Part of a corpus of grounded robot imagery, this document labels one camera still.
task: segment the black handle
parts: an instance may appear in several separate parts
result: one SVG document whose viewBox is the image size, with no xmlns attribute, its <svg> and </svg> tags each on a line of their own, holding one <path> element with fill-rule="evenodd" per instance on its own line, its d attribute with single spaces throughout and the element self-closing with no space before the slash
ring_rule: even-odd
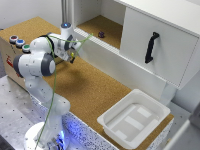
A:
<svg viewBox="0 0 200 150">
<path fill-rule="evenodd" d="M 151 57 L 151 53 L 153 50 L 153 45 L 154 45 L 154 40 L 157 39 L 160 35 L 156 32 L 153 32 L 153 36 L 151 37 L 150 41 L 149 41 L 149 45 L 147 48 L 147 53 L 145 56 L 145 63 L 148 64 L 149 62 L 151 62 L 153 60 L 153 57 Z"/>
</svg>

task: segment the cable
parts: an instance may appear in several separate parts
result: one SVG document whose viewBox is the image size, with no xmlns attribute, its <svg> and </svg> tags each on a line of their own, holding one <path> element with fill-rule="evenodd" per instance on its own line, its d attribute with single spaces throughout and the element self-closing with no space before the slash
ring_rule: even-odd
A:
<svg viewBox="0 0 200 150">
<path fill-rule="evenodd" d="M 63 41 L 67 41 L 67 42 L 71 42 L 71 43 L 81 42 L 81 45 L 78 47 L 78 49 L 77 49 L 77 51 L 76 51 L 76 54 L 75 54 L 75 56 L 74 56 L 74 57 L 76 58 L 76 56 L 78 55 L 78 52 L 80 51 L 82 45 L 85 43 L 85 41 L 87 41 L 87 40 L 88 40 L 89 38 L 91 38 L 92 36 L 93 36 L 93 34 L 90 34 L 87 38 L 85 38 L 84 40 L 81 40 L 81 41 L 67 41 L 67 40 L 63 40 Z M 53 51 L 53 48 L 52 48 L 52 44 L 51 44 L 49 38 L 46 37 L 46 39 L 47 39 L 47 41 L 48 41 L 48 43 L 49 43 L 49 46 L 50 46 L 50 48 L 51 48 L 51 52 L 52 52 L 52 55 L 53 55 L 53 59 L 54 59 L 54 61 L 55 61 L 55 56 L 54 56 L 54 51 Z M 41 138 L 42 133 L 43 133 L 43 131 L 44 131 L 44 128 L 45 128 L 45 126 L 46 126 L 47 119 L 49 118 L 49 115 L 50 115 L 50 112 L 51 112 L 51 108 L 52 108 L 52 106 L 53 106 L 54 94 L 55 94 L 55 89 L 56 89 L 56 68 L 55 68 L 54 75 L 55 75 L 55 78 L 54 78 L 53 96 L 52 96 L 52 100 L 51 100 L 51 105 L 50 105 L 50 107 L 49 107 L 49 111 L 48 111 L 46 120 L 45 120 L 45 122 L 44 122 L 44 126 L 42 127 L 42 131 L 41 131 L 40 136 L 39 136 L 39 138 L 38 138 L 38 141 L 37 141 L 37 143 L 36 143 L 35 150 L 36 150 L 36 148 L 37 148 L 37 146 L 38 146 L 38 143 L 39 143 L 39 141 L 40 141 L 40 138 Z"/>
</svg>

